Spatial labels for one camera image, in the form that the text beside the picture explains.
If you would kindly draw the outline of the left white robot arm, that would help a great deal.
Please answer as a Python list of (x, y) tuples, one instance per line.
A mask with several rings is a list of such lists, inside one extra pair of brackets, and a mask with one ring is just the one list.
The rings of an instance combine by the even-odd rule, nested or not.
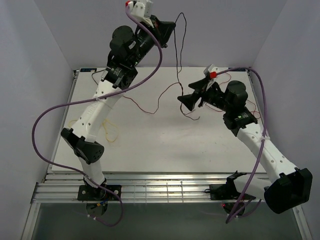
[[(127, 25), (114, 30), (106, 69), (94, 97), (128, 89), (138, 74), (137, 64), (153, 48), (155, 41), (158, 41), (161, 48), (167, 47), (176, 24), (172, 21), (160, 21), (154, 15), (150, 19), (153, 26), (146, 26), (149, 32), (145, 32), (140, 26), (132, 30)], [(121, 97), (119, 94), (88, 105), (71, 128), (63, 128), (61, 131), (61, 137), (80, 160), (86, 175), (84, 184), (95, 200), (106, 195), (106, 179), (100, 163), (104, 147), (96, 138), (103, 120)]]

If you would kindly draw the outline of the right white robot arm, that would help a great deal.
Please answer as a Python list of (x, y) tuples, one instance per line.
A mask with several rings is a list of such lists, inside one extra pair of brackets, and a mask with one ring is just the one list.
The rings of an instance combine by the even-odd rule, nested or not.
[(242, 82), (230, 81), (225, 91), (221, 90), (218, 83), (206, 79), (193, 82), (189, 87), (194, 92), (178, 96), (177, 99), (190, 111), (197, 102), (224, 111), (226, 127), (259, 159), (268, 176), (268, 180), (256, 177), (250, 180), (249, 175), (235, 172), (215, 191), (217, 197), (237, 199), (245, 191), (247, 195), (265, 201), (276, 214), (309, 200), (312, 173), (307, 168), (298, 168), (263, 135), (257, 118), (246, 107), (248, 93)]

